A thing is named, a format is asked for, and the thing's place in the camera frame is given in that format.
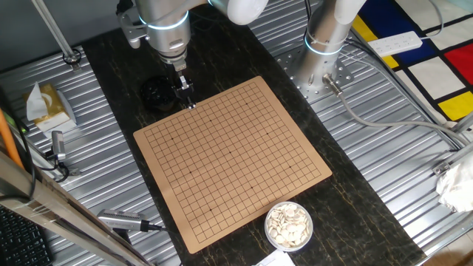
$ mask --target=white cloth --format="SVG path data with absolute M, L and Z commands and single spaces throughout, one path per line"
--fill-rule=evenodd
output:
M 473 210 L 473 152 L 448 170 L 437 182 L 438 202 L 452 210 Z

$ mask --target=bowl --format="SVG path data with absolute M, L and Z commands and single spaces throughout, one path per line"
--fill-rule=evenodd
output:
M 305 214 L 305 217 L 307 218 L 307 223 L 306 223 L 306 229 L 308 231 L 308 234 L 307 234 L 307 237 L 301 241 L 299 244 L 297 245 L 294 245 L 294 246 L 290 246 L 288 247 L 287 245 L 289 244 L 289 242 L 286 243 L 286 246 L 284 246 L 283 244 L 279 244 L 273 237 L 271 237 L 270 235 L 270 231 L 269 229 L 270 228 L 273 228 L 276 230 L 276 232 L 278 233 L 278 235 L 281 235 L 280 232 L 277 231 L 277 228 L 274 228 L 272 226 L 272 217 L 271 217 L 271 214 L 273 213 L 274 210 L 278 210 L 278 211 L 281 211 L 282 210 L 279 210 L 282 206 L 289 206 L 289 205 L 295 205 L 296 206 L 296 210 L 297 209 L 301 209 L 304 211 L 304 214 Z M 295 202 L 281 202 L 281 203 L 278 203 L 276 205 L 274 205 L 268 212 L 268 215 L 266 215 L 266 219 L 265 219 L 265 233 L 266 233 L 266 237 L 268 238 L 268 241 L 277 249 L 279 250 L 283 250 L 285 252 L 294 252 L 296 250 L 299 250 L 301 249 L 302 247 L 304 247 L 310 240 L 310 238 L 312 237 L 312 234 L 313 234 L 313 223 L 312 223 L 312 219 L 310 218 L 310 215 L 309 213 L 307 212 L 307 210 L 300 206 L 299 204 L 295 203 Z

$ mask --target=yellow square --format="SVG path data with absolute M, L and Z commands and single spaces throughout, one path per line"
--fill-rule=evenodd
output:
M 465 92 L 438 105 L 450 119 L 459 120 L 473 112 L 473 93 Z
M 369 29 L 369 27 L 359 16 L 355 17 L 353 28 L 358 32 L 359 35 L 361 35 L 361 37 L 363 37 L 365 41 L 378 40 L 378 37 L 376 37 L 376 35 Z M 391 55 L 383 57 L 383 60 L 390 68 L 399 67 L 398 62 L 396 62 L 396 60 L 394 60 Z

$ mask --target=wooden go board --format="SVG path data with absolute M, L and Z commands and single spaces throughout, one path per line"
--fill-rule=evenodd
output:
M 332 174 L 261 77 L 134 136 L 190 253 Z

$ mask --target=power strip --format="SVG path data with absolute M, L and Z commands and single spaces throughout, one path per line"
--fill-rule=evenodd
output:
M 422 46 L 422 40 L 417 36 L 417 34 L 415 34 L 415 32 L 410 31 L 370 41 L 368 44 L 379 56 L 384 57 L 417 49 Z

